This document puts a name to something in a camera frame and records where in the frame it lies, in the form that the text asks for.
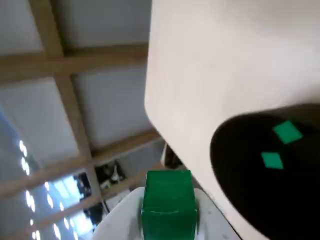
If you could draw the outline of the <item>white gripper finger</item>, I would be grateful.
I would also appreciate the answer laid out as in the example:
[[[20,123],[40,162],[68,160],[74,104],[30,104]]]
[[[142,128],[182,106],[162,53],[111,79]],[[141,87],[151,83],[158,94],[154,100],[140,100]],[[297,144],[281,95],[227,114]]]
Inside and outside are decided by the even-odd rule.
[[[222,212],[203,190],[195,188],[194,194],[197,207],[195,240],[241,239]]]
[[[138,187],[121,200],[98,224],[92,239],[142,240],[141,211],[144,191],[144,187]]]

